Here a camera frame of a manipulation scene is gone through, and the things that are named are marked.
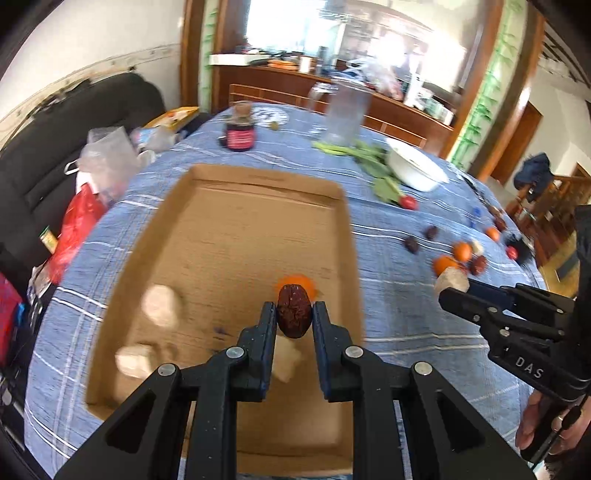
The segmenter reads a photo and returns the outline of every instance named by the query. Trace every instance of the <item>dried date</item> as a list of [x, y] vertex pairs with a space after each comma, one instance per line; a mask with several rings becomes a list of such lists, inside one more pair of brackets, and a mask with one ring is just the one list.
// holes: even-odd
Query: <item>dried date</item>
[[312, 323], [312, 305], [301, 285], [283, 285], [277, 300], [277, 325], [289, 338], [303, 337]]
[[404, 246], [412, 254], [416, 254], [418, 252], [418, 250], [420, 249], [420, 245], [417, 242], [417, 239], [414, 238], [413, 236], [406, 237], [406, 239], [404, 240]]
[[496, 229], [501, 233], [507, 230], [507, 224], [501, 217], [496, 217], [493, 223], [495, 224]]
[[472, 273], [472, 275], [477, 277], [478, 275], [481, 275], [484, 273], [487, 266], [488, 266], [488, 260], [486, 259], [486, 257], [481, 255], [479, 257], [476, 257], [474, 260], [472, 260], [472, 263], [470, 264], [470, 272]]
[[427, 230], [425, 230], [425, 238], [427, 240], [435, 240], [435, 238], [439, 235], [439, 228], [435, 225], [431, 225]]

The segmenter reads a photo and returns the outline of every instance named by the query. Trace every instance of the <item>plastic bag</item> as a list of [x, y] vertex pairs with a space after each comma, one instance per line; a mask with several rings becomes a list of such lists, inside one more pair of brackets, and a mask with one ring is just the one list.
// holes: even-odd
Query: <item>plastic bag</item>
[[131, 178], [141, 170], [141, 162], [123, 127], [95, 142], [87, 143], [77, 163], [80, 171], [92, 175], [100, 199], [106, 205], [119, 200]]
[[136, 128], [129, 137], [140, 152], [154, 150], [156, 153], [162, 153], [170, 150], [178, 141], [177, 134], [162, 125], [154, 128]]
[[107, 135], [113, 133], [121, 127], [101, 127], [93, 128], [88, 130], [88, 136], [86, 137], [86, 143], [94, 143], [105, 138]]
[[52, 283], [59, 285], [66, 268], [105, 212], [105, 205], [85, 183], [68, 205], [56, 252], [49, 259], [49, 277]]
[[402, 100], [402, 88], [390, 65], [381, 64], [372, 57], [347, 62], [349, 68], [345, 73], [361, 73], [365, 80], [375, 86], [375, 89], [383, 95], [395, 100]]

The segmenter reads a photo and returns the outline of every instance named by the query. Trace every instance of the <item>cardboard box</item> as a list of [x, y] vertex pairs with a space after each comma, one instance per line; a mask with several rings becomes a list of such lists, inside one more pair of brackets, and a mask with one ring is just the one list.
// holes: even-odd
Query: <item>cardboard box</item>
[[[139, 238], [109, 303], [95, 346], [87, 407], [101, 419], [140, 384], [115, 366], [124, 345], [154, 345], [160, 360], [202, 364], [258, 322], [275, 283], [304, 274], [330, 319], [361, 341], [356, 252], [345, 194], [327, 180], [272, 170], [198, 164], [178, 182]], [[163, 284], [180, 293], [184, 318], [156, 327], [139, 304]], [[351, 404], [320, 391], [311, 329], [294, 340], [304, 356], [289, 383], [271, 379], [263, 403], [238, 406], [238, 471], [311, 476], [351, 472]]]

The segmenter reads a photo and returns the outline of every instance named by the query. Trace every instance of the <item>green vegetable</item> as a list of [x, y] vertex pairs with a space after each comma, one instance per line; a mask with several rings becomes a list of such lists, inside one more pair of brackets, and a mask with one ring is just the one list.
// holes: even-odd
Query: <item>green vegetable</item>
[[400, 190], [390, 178], [376, 179], [373, 190], [376, 196], [378, 196], [383, 202], [398, 203], [398, 200], [400, 199]]
[[354, 152], [353, 148], [349, 147], [341, 147], [340, 145], [330, 145], [328, 143], [322, 142], [312, 142], [312, 147], [318, 148], [318, 150], [322, 150], [323, 152], [341, 152], [345, 155], [352, 155]]
[[355, 141], [354, 147], [342, 147], [322, 142], [312, 142], [312, 147], [322, 150], [328, 155], [341, 157], [351, 155], [365, 173], [371, 175], [374, 181], [374, 193], [384, 202], [396, 202], [400, 200], [402, 193], [398, 188], [398, 182], [390, 167], [386, 165], [386, 149], [373, 145], [370, 146], [361, 140]]
[[364, 158], [359, 159], [358, 163], [361, 166], [361, 168], [365, 170], [365, 173], [371, 175], [376, 179], [389, 177], [392, 174], [392, 172], [386, 165], [383, 165], [376, 160]]

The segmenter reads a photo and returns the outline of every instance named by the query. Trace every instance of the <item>red label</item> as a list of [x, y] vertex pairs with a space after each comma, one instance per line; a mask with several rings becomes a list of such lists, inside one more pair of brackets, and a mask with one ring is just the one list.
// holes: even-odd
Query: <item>red label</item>
[[252, 148], [255, 144], [255, 130], [228, 130], [226, 134], [230, 150]]

